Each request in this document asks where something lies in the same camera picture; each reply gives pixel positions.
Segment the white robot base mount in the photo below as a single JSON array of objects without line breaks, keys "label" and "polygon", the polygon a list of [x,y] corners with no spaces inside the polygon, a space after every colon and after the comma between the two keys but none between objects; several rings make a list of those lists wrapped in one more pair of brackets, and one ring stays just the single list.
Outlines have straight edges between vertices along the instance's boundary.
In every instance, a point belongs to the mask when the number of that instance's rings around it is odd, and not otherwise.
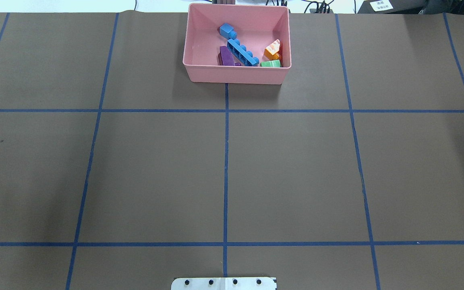
[{"label": "white robot base mount", "polygon": [[278,283],[272,277],[206,277],[176,278],[172,290],[276,290]]}]

